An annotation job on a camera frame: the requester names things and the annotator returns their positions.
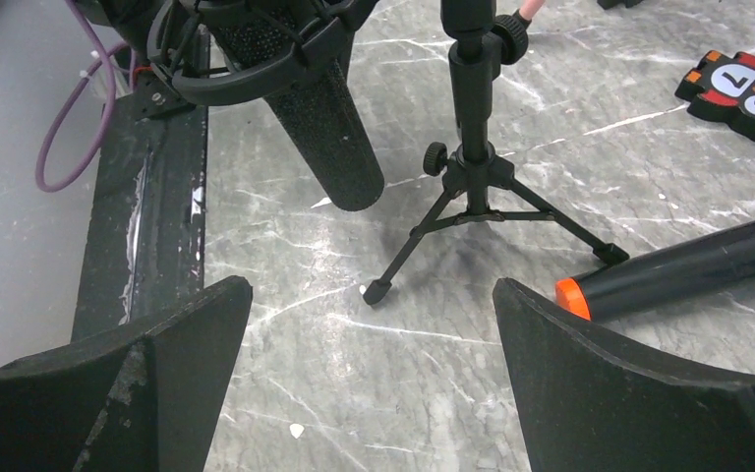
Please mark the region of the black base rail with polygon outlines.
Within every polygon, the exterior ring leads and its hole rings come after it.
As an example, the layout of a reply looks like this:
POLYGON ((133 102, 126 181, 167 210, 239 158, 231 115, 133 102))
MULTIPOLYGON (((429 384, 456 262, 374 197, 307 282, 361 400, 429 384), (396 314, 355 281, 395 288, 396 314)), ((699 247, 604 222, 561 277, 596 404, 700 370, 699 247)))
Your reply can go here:
POLYGON ((72 341, 203 288, 208 111, 146 66, 134 84, 99 153, 72 341))

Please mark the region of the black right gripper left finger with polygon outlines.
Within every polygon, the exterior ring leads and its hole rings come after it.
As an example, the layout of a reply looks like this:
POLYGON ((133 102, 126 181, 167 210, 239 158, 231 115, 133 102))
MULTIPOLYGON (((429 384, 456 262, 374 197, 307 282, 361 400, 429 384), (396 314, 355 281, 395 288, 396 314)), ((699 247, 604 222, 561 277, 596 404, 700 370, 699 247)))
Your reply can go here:
POLYGON ((0 471, 200 471, 253 301, 184 304, 0 368, 0 471))

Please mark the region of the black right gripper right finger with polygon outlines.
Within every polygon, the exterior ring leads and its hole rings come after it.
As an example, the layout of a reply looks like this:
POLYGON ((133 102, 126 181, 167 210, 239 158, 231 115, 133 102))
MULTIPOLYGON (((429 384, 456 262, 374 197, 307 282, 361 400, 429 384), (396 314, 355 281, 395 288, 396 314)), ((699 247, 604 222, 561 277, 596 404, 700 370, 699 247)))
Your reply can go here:
POLYGON ((493 291, 535 471, 755 471, 755 375, 580 319, 522 283, 493 291))

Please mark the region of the pink music stand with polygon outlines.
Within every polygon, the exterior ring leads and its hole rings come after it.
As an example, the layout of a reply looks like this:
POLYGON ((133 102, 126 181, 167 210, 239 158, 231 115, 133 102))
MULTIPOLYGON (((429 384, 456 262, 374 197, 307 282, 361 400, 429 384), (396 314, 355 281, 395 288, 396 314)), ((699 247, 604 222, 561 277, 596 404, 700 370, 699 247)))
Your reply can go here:
POLYGON ((546 0, 523 0, 519 8, 513 13, 513 16, 527 29, 545 4, 546 0))

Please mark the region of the black silver-grille microphone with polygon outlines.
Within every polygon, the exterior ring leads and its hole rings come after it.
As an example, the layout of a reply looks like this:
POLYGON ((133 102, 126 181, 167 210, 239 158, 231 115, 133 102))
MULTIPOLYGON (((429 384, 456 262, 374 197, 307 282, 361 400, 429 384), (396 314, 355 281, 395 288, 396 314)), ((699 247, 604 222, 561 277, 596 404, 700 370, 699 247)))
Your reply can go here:
MULTIPOLYGON (((212 34, 240 70, 262 64, 293 44, 263 20, 212 34)), ((312 83, 264 100, 331 202, 360 211, 380 198, 384 178, 347 85, 352 46, 353 39, 345 38, 335 61, 312 83)))

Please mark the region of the black orange-tipped microphone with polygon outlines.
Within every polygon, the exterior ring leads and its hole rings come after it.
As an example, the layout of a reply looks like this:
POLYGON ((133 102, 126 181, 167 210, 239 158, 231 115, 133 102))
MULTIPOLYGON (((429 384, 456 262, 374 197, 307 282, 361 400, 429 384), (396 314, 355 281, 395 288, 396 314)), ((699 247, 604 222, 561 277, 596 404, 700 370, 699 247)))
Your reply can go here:
POLYGON ((755 220, 559 280, 558 306, 590 322, 722 291, 755 279, 755 220))

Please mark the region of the red owl number tile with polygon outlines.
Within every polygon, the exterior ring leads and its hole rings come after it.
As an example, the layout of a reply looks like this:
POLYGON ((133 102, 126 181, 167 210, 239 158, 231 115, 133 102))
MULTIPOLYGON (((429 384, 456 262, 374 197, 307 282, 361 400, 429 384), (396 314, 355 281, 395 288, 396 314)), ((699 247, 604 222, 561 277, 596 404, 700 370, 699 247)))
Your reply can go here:
POLYGON ((755 142, 755 55, 708 51, 684 74, 674 96, 688 102, 690 115, 726 124, 755 142))

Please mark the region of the black shock mount tripod stand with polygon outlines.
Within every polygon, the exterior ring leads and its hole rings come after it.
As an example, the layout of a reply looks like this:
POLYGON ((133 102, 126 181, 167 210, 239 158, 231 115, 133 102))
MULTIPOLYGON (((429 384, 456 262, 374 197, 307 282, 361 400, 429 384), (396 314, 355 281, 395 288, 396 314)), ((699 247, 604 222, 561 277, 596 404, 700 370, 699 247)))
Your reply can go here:
MULTIPOLYGON (((227 106, 312 83, 337 58, 373 12, 372 1, 169 1, 157 12, 146 40, 153 72, 185 100, 227 106), (212 32, 263 20, 293 41, 284 53, 238 69, 212 32)), ((415 226, 384 273, 364 292, 370 305, 380 302, 425 235, 481 221, 549 220, 591 247, 603 263, 628 258, 519 182, 513 164, 499 156, 488 135, 493 84, 505 65, 528 48, 523 26, 500 15, 492 1, 444 1, 443 30, 452 39, 447 54, 459 146, 434 142, 423 169, 442 181, 436 202, 415 226)))

